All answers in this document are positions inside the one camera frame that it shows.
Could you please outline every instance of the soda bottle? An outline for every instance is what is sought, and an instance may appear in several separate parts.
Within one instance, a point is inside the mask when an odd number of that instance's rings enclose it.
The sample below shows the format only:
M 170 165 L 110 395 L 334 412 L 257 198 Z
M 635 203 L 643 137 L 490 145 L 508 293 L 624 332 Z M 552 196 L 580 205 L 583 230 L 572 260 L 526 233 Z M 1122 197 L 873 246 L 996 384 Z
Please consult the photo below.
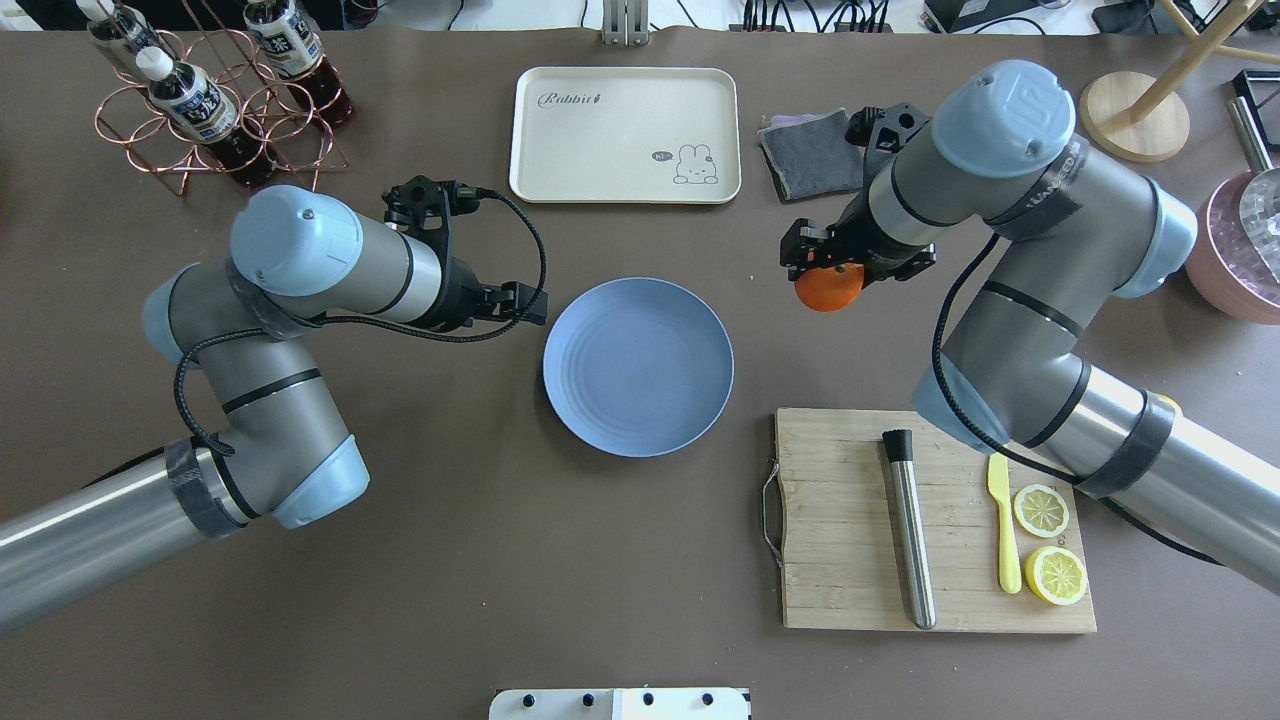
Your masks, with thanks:
M 338 73 L 311 28 L 310 19 L 294 0 L 248 0 L 244 24 L 282 79 L 303 87 L 311 95 L 316 113 L 330 126 L 339 126 L 356 113 Z M 306 95 L 289 86 L 298 105 L 306 109 Z
M 174 60 L 159 47 L 138 53 L 138 69 L 151 83 L 147 96 L 193 142 L 212 152 L 236 182 L 255 187 L 275 172 L 275 151 L 250 136 L 239 108 L 204 69 Z
M 133 8 L 116 5 L 111 0 L 76 0 L 76 5 L 88 18 L 84 29 L 93 38 L 99 53 L 124 77 L 137 74 L 133 59 L 143 47 L 159 47 L 169 55 L 169 49 L 160 41 L 155 28 Z

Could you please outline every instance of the robotic arm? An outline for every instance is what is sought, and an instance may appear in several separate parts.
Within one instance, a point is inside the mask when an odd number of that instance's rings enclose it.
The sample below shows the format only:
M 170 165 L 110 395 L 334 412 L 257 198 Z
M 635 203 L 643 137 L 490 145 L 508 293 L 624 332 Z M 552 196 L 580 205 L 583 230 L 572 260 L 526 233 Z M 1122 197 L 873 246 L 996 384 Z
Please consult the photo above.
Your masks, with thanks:
M 358 497 L 369 471 L 301 336 L 370 318 L 430 332 L 475 318 L 545 323 L 541 282 L 486 286 L 452 255 L 452 217 L 484 197 L 498 196 L 419 177 L 384 196 L 385 224 L 298 187 L 251 197 L 227 261 L 183 269 L 143 309 L 147 338 L 172 361 L 198 351 L 227 429 L 195 427 L 0 525 L 0 633 L 262 514 L 297 528 Z M 333 307 L 362 315 L 326 318 Z M 175 395 L 182 407 L 180 384 Z
M 1107 297 L 1155 290 L 1196 238 L 1187 206 L 1074 126 L 1070 95 L 1021 60 L 978 73 L 932 122 L 906 105 L 864 110 L 849 138 L 868 147 L 865 191 L 826 229 L 796 220 L 781 264 L 792 281 L 849 261 L 864 284 L 908 279 L 948 227 L 980 217 L 1011 245 L 942 346 L 952 402 L 931 373 L 916 410 L 984 452 L 989 439 L 1036 448 L 1080 492 L 1280 593 L 1280 470 L 1071 354 Z

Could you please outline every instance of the lemon slice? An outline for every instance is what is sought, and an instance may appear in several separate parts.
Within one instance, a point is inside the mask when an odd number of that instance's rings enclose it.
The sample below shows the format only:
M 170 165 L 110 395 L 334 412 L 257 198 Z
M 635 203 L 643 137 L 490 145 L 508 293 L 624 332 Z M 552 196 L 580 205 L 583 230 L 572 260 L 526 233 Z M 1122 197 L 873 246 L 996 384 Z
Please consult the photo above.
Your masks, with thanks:
M 1044 602 L 1073 605 L 1084 597 L 1089 579 L 1074 552 L 1047 546 L 1027 557 L 1027 587 Z
M 1066 529 L 1071 514 L 1066 501 L 1048 486 L 1027 486 L 1014 496 L 1014 518 L 1028 533 L 1038 538 L 1055 538 Z

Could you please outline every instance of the gray cloth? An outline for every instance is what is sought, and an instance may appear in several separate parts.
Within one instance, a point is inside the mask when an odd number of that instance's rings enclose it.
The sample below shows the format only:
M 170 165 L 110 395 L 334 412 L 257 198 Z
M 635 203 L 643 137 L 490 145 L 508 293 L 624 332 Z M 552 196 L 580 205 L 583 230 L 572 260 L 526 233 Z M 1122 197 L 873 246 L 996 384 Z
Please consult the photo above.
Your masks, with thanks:
M 849 115 L 844 108 L 813 119 L 794 120 L 776 117 L 760 131 L 760 145 L 778 177 L 783 200 L 863 186 L 863 149 L 845 142 Z

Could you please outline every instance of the brown tabletop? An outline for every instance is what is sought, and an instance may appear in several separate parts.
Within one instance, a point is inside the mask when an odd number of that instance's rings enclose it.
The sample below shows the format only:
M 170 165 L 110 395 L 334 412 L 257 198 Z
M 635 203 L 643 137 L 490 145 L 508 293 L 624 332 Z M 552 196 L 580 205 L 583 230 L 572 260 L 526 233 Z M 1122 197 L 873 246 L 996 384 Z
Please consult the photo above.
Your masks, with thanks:
M 0 516 L 73 492 L 183 437 L 172 368 L 138 323 L 147 293 L 215 261 L 246 195 L 196 178 L 186 200 L 91 129 L 110 87 L 79 33 L 0 35 Z M 367 328 L 311 345 L 372 474 L 351 507 L 210 542 L 0 638 L 4 717 L 484 717 L 495 689 L 736 685 L 756 717 L 1275 717 L 1280 601 L 1178 556 L 1082 500 L 1098 632 L 1001 637 L 786 630 L 759 538 L 780 406 L 906 409 L 946 286 L 986 237 L 852 309 L 795 301 L 777 241 L 847 197 L 783 205 L 760 115 L 910 101 L 933 111 L 983 65 L 1047 64 L 1078 94 L 1110 70 L 1158 74 L 1176 38 L 742 36 L 672 29 L 608 49 L 585 29 L 367 31 L 328 38 L 360 115 L 352 169 L 321 191 L 380 217 L 416 174 L 506 187 L 516 78 L 534 65 L 718 67 L 737 81 L 742 190 L 722 206 L 527 206 L 547 237 L 553 318 L 611 278 L 701 296 L 733 341 L 719 421 L 650 460 L 605 455 L 557 419 L 547 328 L 445 346 Z M 1140 168 L 1189 205 L 1244 169 L 1224 104 L 1243 67 L 1181 87 L 1190 142 Z M 534 278 L 502 208 L 460 218 L 481 279 Z M 1280 329 L 1233 320 L 1178 273 L 1111 301 L 1080 343 L 1280 461 Z M 219 419 L 200 382 L 197 416 Z

